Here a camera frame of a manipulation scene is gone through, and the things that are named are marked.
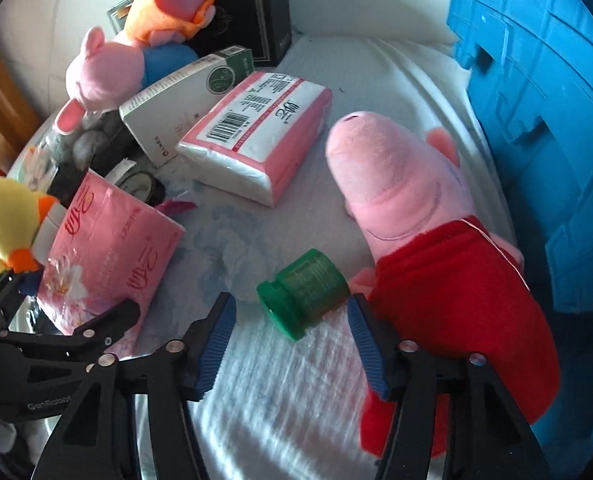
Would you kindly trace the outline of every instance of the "pink pig plush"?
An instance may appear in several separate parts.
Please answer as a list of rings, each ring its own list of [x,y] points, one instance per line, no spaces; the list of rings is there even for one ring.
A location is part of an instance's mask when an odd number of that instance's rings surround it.
[[[519,250],[489,233],[443,128],[426,142],[383,116],[338,121],[327,160],[376,262],[352,280],[376,316],[438,356],[486,355],[531,424],[559,387],[557,350],[521,275]],[[381,456],[392,403],[369,391],[361,446]],[[437,400],[433,455],[446,449],[448,399]]]
[[[197,57],[183,44],[138,48],[105,41],[102,28],[93,27],[65,73],[70,100],[58,113],[54,127],[62,134],[70,134],[87,112],[116,110],[142,89]]]

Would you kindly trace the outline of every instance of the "blue plastic crate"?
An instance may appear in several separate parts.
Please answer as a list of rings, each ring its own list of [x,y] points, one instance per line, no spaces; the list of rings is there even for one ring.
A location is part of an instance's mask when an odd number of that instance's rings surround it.
[[[593,455],[593,17],[581,0],[452,0],[448,25],[559,350],[534,430],[575,478]]]

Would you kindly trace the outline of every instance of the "pink pig ear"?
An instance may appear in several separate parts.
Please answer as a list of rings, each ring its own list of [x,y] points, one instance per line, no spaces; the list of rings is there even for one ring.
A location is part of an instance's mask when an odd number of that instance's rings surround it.
[[[425,141],[439,153],[443,154],[456,167],[461,167],[459,152],[452,136],[445,128],[433,128],[428,132]]]
[[[54,120],[54,129],[62,135],[71,134],[79,127],[85,115],[85,108],[78,99],[70,99]]]
[[[90,57],[96,50],[105,44],[105,34],[100,27],[93,27],[87,31],[81,44],[81,55]]]

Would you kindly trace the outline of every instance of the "tissue package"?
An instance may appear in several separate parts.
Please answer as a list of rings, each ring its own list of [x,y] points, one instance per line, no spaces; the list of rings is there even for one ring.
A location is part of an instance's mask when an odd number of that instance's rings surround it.
[[[38,290],[41,308],[65,335],[131,299],[141,316],[108,348],[131,356],[183,227],[89,171],[67,210]]]
[[[325,128],[332,91],[283,74],[255,72],[180,141],[192,176],[274,206]]]

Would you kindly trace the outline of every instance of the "black box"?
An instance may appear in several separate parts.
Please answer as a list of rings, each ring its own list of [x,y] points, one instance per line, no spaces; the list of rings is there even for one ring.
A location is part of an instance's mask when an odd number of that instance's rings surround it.
[[[255,64],[276,66],[292,43],[288,0],[216,0],[216,16],[188,44],[199,56],[238,44]]]

